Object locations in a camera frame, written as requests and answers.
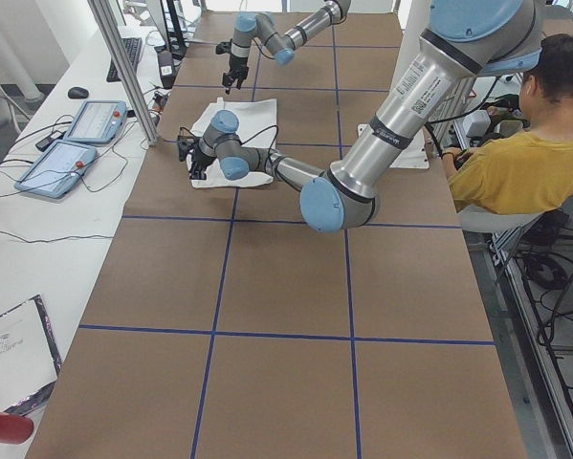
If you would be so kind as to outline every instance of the computer mouse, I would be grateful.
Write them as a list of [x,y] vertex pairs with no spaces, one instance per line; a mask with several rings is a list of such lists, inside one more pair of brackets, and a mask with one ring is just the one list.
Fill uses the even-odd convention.
[[67,91],[68,98],[88,98],[88,89],[80,88],[79,86],[74,86]]

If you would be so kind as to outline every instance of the white desk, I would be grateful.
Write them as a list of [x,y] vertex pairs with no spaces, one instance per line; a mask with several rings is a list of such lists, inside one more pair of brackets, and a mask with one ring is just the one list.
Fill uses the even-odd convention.
[[[121,30],[121,34],[145,38],[150,30],[126,27]],[[22,135],[53,124],[62,115],[74,115],[82,100],[67,98],[67,91],[72,86],[87,88],[89,99],[128,100],[121,83],[105,81],[109,62],[110,55],[102,36],[97,32],[46,98]],[[160,84],[156,54],[151,46],[144,47],[137,75],[143,92]],[[146,100],[150,100],[151,95],[148,93]],[[48,132],[43,131],[15,145],[8,159],[37,158],[40,153],[34,144]],[[136,123],[116,146],[116,151],[128,160],[128,165],[114,184],[98,193],[91,193],[84,185],[78,184],[59,202],[21,194],[0,198],[0,230],[30,240],[68,235],[113,236],[146,148],[143,131]],[[119,174],[123,164],[122,158],[109,152],[89,168],[84,180],[91,188],[101,187]],[[6,163],[0,170],[17,179],[28,167],[24,163]],[[0,174],[0,195],[15,191],[12,180]],[[65,358],[110,243],[110,239],[84,239],[26,244],[0,234],[0,314],[41,294],[54,328],[58,350],[61,357]],[[37,425],[41,415],[42,410],[32,416]],[[0,459],[24,457],[31,440],[20,446],[0,444]]]

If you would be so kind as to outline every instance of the black hair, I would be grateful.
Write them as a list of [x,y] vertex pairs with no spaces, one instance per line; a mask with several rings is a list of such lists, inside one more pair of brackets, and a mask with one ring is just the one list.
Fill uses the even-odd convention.
[[537,66],[524,72],[524,81],[535,76],[543,95],[552,103],[573,98],[573,35],[559,33],[541,41]]

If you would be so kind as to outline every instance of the red cup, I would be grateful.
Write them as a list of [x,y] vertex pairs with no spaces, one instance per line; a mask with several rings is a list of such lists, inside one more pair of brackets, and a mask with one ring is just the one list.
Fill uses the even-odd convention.
[[0,412],[0,443],[18,445],[33,434],[33,421],[29,418]]

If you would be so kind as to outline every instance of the brown table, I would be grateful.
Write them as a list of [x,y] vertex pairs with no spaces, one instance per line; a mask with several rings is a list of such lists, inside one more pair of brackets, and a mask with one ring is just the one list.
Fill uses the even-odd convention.
[[[276,14],[282,32],[303,14]],[[228,39],[231,13],[197,38]],[[195,190],[175,138],[276,98],[277,148],[327,167],[386,97],[396,16],[351,14],[229,97],[189,49],[27,457],[523,458],[441,164],[390,170],[364,228],[318,234],[282,183]]]

